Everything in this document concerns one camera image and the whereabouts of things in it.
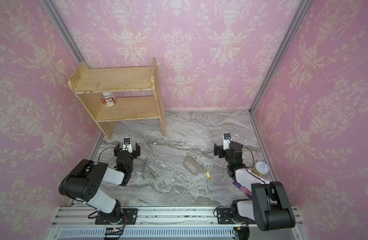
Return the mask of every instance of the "yellow can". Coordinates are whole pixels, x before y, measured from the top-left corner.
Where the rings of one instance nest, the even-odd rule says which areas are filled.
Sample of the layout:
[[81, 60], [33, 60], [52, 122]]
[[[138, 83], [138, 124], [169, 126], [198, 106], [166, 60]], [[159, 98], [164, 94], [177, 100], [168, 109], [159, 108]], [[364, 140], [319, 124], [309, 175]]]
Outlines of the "yellow can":
[[265, 174], [269, 172], [269, 168], [265, 162], [257, 162], [254, 165], [252, 172], [256, 174], [257, 176], [265, 177]]

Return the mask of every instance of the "white can lid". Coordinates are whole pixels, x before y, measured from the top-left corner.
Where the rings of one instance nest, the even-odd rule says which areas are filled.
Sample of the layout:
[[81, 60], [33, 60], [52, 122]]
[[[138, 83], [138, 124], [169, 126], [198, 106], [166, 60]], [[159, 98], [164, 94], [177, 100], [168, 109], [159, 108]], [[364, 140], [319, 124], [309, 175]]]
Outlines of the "white can lid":
[[109, 92], [109, 93], [102, 93], [104, 97], [108, 97], [109, 95], [111, 95], [112, 93]]
[[261, 174], [267, 174], [269, 172], [268, 165], [265, 162], [257, 162], [256, 170]]

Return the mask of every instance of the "pink wallpaper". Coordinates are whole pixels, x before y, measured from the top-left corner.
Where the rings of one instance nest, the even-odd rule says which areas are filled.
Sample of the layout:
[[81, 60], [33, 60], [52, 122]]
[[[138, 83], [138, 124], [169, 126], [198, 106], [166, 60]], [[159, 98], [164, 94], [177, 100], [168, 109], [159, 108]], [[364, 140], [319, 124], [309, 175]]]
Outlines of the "pink wallpaper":
[[60, 181], [95, 144], [67, 86], [76, 66], [40, 1], [0, 0], [0, 239], [43, 239]]
[[310, 239], [368, 239], [368, 1], [311, 3], [255, 117]]
[[54, 0], [90, 68], [157, 58], [166, 109], [249, 109], [298, 2]]

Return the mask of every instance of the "wooden shelf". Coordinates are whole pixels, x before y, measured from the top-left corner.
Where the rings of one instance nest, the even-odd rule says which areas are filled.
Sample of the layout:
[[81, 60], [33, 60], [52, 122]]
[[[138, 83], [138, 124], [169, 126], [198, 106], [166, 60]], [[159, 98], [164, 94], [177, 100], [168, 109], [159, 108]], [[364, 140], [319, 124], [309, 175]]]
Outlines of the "wooden shelf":
[[[83, 104], [108, 140], [116, 121], [159, 118], [165, 137], [165, 110], [158, 80], [156, 59], [152, 66], [88, 69], [81, 62], [68, 80], [68, 86]], [[153, 96], [117, 98], [115, 105], [101, 102], [102, 92], [153, 90]]]
[[159, 118], [154, 96], [118, 98], [111, 107], [102, 105], [98, 122]]

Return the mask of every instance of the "purple package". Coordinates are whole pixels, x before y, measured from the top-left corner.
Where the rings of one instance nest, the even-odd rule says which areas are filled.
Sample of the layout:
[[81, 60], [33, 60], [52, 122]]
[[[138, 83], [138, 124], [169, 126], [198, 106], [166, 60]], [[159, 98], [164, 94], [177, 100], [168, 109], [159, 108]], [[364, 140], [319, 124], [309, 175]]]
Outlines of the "purple package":
[[239, 189], [241, 189], [241, 191], [243, 191], [250, 199], [252, 199], [252, 192], [249, 191], [246, 187], [242, 186], [236, 181], [234, 181], [233, 184], [236, 185]]

